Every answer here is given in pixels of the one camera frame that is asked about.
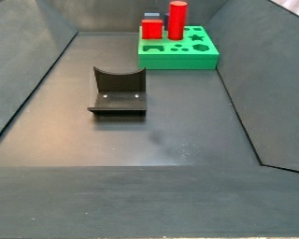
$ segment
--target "black holder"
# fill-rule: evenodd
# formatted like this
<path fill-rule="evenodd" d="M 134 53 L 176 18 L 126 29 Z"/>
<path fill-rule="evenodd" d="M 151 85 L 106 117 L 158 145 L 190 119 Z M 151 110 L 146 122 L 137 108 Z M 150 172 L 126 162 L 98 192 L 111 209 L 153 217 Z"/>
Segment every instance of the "black holder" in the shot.
<path fill-rule="evenodd" d="M 95 69 L 99 89 L 97 103 L 89 110 L 109 115 L 145 114 L 146 103 L 146 68 L 127 74 L 118 74 Z"/>

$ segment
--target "gray surface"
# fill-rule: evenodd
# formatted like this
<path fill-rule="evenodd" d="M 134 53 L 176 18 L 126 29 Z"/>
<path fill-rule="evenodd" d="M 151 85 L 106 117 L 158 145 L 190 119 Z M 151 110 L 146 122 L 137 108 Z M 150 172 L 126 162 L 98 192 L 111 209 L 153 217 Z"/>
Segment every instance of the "gray surface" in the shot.
<path fill-rule="evenodd" d="M 137 32 L 143 13 L 169 11 L 170 0 L 49 0 L 85 32 Z M 205 24 L 228 0 L 189 0 L 189 22 Z"/>
<path fill-rule="evenodd" d="M 75 34 L 44 0 L 0 1 L 0 132 Z"/>
<path fill-rule="evenodd" d="M 232 0 L 209 29 L 261 160 L 299 171 L 299 18 L 272 1 Z"/>
<path fill-rule="evenodd" d="M 257 165 L 217 71 L 147 71 L 146 120 L 87 111 L 94 66 L 135 71 L 138 41 L 138 34 L 75 38 L 2 138 L 0 166 Z"/>
<path fill-rule="evenodd" d="M 0 238 L 299 236 L 299 175 L 277 169 L 0 169 Z"/>

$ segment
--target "gray wall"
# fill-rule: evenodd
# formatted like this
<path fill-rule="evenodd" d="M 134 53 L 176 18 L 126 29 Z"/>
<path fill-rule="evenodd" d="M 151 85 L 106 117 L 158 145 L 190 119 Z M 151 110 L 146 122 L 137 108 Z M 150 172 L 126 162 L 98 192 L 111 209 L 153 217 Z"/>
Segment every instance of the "gray wall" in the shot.
<path fill-rule="evenodd" d="M 261 161 L 299 171 L 299 17 L 269 0 L 230 0 L 209 30 Z"/>
<path fill-rule="evenodd" d="M 0 133 L 75 34 L 46 0 L 0 1 Z"/>
<path fill-rule="evenodd" d="M 85 32 L 137 32 L 145 11 L 169 11 L 170 0 L 49 0 Z M 204 24 L 228 0 L 189 0 L 189 22 Z"/>

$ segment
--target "green block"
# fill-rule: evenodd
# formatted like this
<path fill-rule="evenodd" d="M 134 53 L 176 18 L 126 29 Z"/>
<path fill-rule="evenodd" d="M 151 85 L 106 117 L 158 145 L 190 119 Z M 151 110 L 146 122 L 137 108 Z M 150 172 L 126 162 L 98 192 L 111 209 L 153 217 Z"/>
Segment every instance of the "green block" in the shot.
<path fill-rule="evenodd" d="M 216 69 L 220 53 L 202 26 L 186 26 L 180 41 L 168 38 L 139 43 L 139 65 L 147 69 Z"/>
<path fill-rule="evenodd" d="M 216 70 L 217 60 L 149 60 L 141 59 L 141 68 L 149 70 Z"/>

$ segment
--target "red cylinder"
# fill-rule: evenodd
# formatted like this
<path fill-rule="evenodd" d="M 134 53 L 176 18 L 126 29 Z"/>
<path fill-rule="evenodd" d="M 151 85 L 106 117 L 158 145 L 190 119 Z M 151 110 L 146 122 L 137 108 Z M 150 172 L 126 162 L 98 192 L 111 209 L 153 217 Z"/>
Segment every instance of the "red cylinder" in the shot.
<path fill-rule="evenodd" d="M 170 4 L 169 39 L 182 40 L 185 34 L 188 3 L 174 1 Z"/>

